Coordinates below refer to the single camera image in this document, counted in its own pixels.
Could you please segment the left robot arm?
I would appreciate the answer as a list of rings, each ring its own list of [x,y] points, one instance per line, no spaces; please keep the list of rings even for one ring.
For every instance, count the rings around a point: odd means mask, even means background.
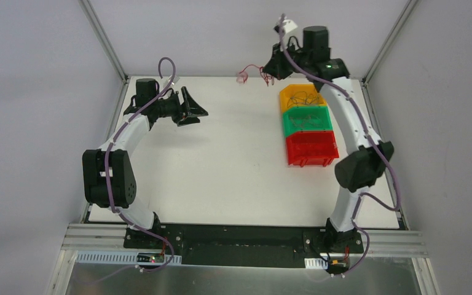
[[[135,94],[122,116],[122,125],[98,149],[82,155],[84,195],[88,203],[109,209],[128,225],[128,234],[147,248],[157,248],[163,232],[157,214],[144,209],[137,198],[137,183],[130,157],[158,119],[170,118],[177,126],[197,124],[208,111],[186,87],[160,88],[157,80],[138,79]]]

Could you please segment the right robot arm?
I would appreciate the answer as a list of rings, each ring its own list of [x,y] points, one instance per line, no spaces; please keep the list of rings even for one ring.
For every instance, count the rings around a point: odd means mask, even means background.
[[[360,199],[369,195],[371,187],[389,167],[395,149],[367,124],[351,94],[334,83],[335,79],[348,79],[350,73],[342,59],[331,56],[327,27],[305,27],[300,47],[289,44],[296,28],[291,20],[279,21],[274,26],[279,41],[273,45],[264,72],[278,80],[293,73],[303,74],[326,100],[341,130],[347,156],[334,167],[340,188],[323,235],[327,249],[338,252],[355,239]]]

